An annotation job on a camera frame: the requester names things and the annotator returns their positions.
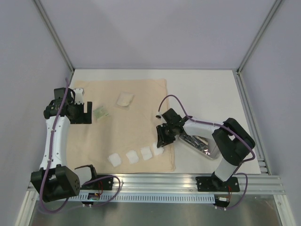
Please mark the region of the white gauze pad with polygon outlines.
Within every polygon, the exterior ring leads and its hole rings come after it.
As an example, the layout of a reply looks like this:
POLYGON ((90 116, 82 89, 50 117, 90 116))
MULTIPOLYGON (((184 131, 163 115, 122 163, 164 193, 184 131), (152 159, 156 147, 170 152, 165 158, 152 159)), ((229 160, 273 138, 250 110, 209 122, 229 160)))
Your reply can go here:
POLYGON ((118 153, 113 153, 108 157, 109 162, 113 167, 117 167, 122 164, 122 159, 118 153))
POLYGON ((157 147, 157 144, 154 143, 152 146, 153 152, 155 156, 161 155, 164 152, 163 147, 157 147))
POLYGON ((135 164, 139 162, 139 156, 135 150, 130 150, 126 153, 126 156, 130 164, 135 164))
POLYGON ((142 155, 142 157, 145 161, 149 160, 153 157, 152 152, 151 152, 151 148, 149 146, 141 148, 140 152, 141 152, 141 155, 142 155))

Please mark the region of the green printed glove packet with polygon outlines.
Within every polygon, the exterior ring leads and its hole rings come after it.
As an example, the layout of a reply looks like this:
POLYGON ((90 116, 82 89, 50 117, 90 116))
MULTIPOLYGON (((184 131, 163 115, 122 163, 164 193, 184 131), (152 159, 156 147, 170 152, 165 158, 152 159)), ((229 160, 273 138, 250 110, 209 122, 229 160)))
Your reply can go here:
POLYGON ((95 117, 95 120, 98 121, 100 119, 103 119, 107 116, 109 116, 109 112, 105 106, 100 106, 93 110, 93 115, 95 117))

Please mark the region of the steel tweezers pair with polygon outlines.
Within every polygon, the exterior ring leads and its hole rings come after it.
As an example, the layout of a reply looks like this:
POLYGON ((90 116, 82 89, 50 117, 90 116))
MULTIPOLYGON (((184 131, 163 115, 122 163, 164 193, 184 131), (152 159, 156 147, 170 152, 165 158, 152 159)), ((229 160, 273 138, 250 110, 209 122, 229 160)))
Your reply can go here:
POLYGON ((187 143, 189 143, 192 146, 208 146, 209 142, 205 138, 201 138, 198 136, 189 136, 189 135, 183 135, 183 140, 187 143))

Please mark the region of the steel surgical scissors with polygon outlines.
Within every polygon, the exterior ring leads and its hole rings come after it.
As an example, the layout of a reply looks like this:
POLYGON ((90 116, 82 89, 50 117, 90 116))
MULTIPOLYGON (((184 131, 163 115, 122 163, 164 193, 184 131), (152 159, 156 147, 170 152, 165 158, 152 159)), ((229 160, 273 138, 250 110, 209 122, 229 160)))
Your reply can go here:
POLYGON ((201 153, 203 153, 203 154, 205 154, 205 155, 210 155, 208 146, 205 145, 205 144, 200 144, 200 145, 198 145, 197 149, 198 149, 201 153))

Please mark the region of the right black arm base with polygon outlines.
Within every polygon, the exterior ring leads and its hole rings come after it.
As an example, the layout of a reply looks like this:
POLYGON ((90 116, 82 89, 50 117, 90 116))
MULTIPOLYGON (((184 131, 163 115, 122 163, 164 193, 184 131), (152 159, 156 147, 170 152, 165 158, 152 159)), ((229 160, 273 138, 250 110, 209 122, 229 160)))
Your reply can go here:
POLYGON ((195 177, 197 190, 199 192, 239 192, 240 187, 237 177, 230 177, 223 182, 215 176, 198 176, 195 177))

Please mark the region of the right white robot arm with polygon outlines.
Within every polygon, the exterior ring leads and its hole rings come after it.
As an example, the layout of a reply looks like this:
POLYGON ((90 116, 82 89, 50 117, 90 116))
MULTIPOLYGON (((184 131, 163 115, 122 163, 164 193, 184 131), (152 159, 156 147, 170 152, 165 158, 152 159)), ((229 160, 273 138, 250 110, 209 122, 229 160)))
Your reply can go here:
POLYGON ((172 108, 163 114, 158 113, 156 117, 162 119, 156 127, 158 148, 179 139, 211 159, 222 156, 209 180, 209 185, 218 191, 229 185, 232 175, 255 148, 253 138, 233 118, 228 118, 223 124, 204 122, 191 116, 181 117, 172 108))

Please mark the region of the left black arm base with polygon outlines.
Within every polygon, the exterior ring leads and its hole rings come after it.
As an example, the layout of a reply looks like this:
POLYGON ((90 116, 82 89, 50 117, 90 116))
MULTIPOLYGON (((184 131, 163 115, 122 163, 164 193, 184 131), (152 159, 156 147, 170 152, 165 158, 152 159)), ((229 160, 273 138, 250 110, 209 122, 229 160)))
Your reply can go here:
POLYGON ((81 190, 100 190, 100 191, 111 191, 113 185, 113 177, 107 175, 97 175, 90 181, 85 182, 81 186, 81 190))

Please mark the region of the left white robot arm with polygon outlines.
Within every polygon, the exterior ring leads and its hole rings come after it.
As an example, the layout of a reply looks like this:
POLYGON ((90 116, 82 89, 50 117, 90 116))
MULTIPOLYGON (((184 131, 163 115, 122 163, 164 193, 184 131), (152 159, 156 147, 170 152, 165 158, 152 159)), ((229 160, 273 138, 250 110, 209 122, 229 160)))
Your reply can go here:
POLYGON ((67 166, 70 125, 92 123, 92 102, 84 103, 83 96, 83 88, 57 88, 43 112, 47 126, 45 151, 39 170, 31 173, 31 183, 44 202, 77 196, 83 185, 89 189, 98 185, 93 165, 75 169, 67 166))

